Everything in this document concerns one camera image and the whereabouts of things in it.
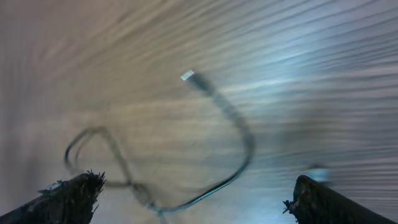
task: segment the black cable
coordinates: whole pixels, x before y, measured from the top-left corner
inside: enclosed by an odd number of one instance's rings
[[[190,82],[192,85],[195,85],[199,90],[203,91],[206,95],[211,97],[213,99],[214,103],[221,108],[224,115],[229,120],[231,120],[233,122],[235,127],[237,127],[237,129],[242,137],[242,140],[243,140],[246,156],[244,158],[244,161],[243,161],[241,167],[235,173],[233,173],[227,179],[222,180],[220,183],[216,184],[214,187],[211,187],[205,193],[203,193],[203,194],[201,194],[201,195],[199,195],[181,205],[177,205],[174,207],[160,207],[151,198],[150,193],[144,184],[135,183],[133,181],[134,179],[132,178],[132,175],[127,168],[127,162],[121,155],[120,149],[118,147],[116,140],[112,137],[111,133],[105,127],[86,128],[80,134],[78,134],[74,138],[74,140],[69,144],[69,146],[67,147],[67,150],[65,151],[65,158],[64,158],[65,167],[73,173],[76,173],[76,172],[81,173],[82,170],[80,170],[77,166],[78,155],[79,155],[81,149],[84,147],[84,145],[95,134],[100,134],[106,140],[109,148],[112,150],[113,154],[115,155],[115,158],[118,160],[119,166],[120,166],[121,170],[123,171],[124,176],[126,178],[125,182],[106,182],[105,186],[106,187],[130,187],[135,198],[137,198],[138,201],[144,207],[154,211],[158,215],[161,223],[167,223],[167,221],[164,218],[165,213],[172,213],[172,212],[176,212],[179,210],[189,208],[192,205],[209,197],[211,194],[226,187],[227,185],[232,183],[234,180],[236,180],[243,173],[243,171],[246,169],[246,167],[251,162],[252,155],[254,153],[254,149],[255,149],[255,145],[256,145],[253,135],[251,134],[244,119],[239,115],[239,113],[236,111],[234,106],[232,106],[221,94],[219,94],[215,90],[215,88],[213,88],[204,78],[193,73],[190,70],[187,73],[185,73],[181,77],[181,79],[184,81],[186,80],[186,81]],[[80,144],[80,146],[76,152],[75,167],[74,167],[71,164],[71,162],[69,161],[69,152],[80,141],[83,141],[83,142]]]

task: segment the cable connector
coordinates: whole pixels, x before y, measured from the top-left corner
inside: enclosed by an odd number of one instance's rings
[[[201,75],[193,72],[192,70],[189,70],[185,72],[182,76],[181,79],[183,81],[188,81],[192,85],[196,86],[198,89],[205,91],[205,92],[212,92],[212,87],[208,81],[206,81]]]

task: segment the cable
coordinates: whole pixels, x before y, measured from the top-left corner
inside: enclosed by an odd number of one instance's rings
[[[131,192],[134,194],[135,198],[142,204],[142,206],[152,210],[157,214],[161,223],[167,223],[164,214],[165,213],[173,213],[179,210],[187,209],[192,205],[198,203],[199,201],[209,197],[213,193],[221,190],[222,188],[226,187],[234,180],[236,180],[246,169],[246,167],[250,164],[252,156],[254,154],[254,150],[256,147],[256,143],[254,140],[254,136],[251,134],[248,126],[246,125],[244,119],[239,115],[236,111],[235,107],[232,106],[228,100],[226,100],[221,94],[219,94],[215,88],[213,88],[203,77],[194,73],[193,71],[187,71],[181,79],[183,81],[188,81],[192,85],[196,86],[199,90],[203,91],[207,96],[213,99],[215,105],[219,106],[223,112],[223,114],[235,125],[238,129],[245,149],[245,158],[243,163],[241,164],[240,168],[229,176],[227,179],[222,180],[215,186],[208,189],[205,193],[174,207],[160,207],[156,204],[153,198],[150,196],[148,189],[145,187],[144,184],[135,183],[132,177],[132,174],[128,170],[127,162],[121,155],[119,146],[116,140],[112,137],[111,133],[105,127],[96,127],[96,128],[86,128],[80,134],[78,134],[72,142],[67,147],[65,151],[65,158],[64,163],[65,167],[72,173],[81,173],[82,170],[78,168],[77,160],[78,155],[81,149],[85,146],[85,144],[95,135],[99,134],[102,138],[104,138],[112,150],[118,164],[124,173],[126,178],[125,182],[106,182],[106,187],[129,187]],[[69,161],[69,152],[72,148],[77,146],[79,143],[81,144],[78,146],[76,156],[75,156],[75,166]]]

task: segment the usb connector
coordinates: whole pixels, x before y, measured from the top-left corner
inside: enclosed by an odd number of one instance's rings
[[[192,85],[196,86],[198,89],[205,91],[207,93],[211,93],[213,88],[211,87],[210,83],[208,83],[201,75],[189,70],[185,72],[181,79],[183,81],[188,81]]]

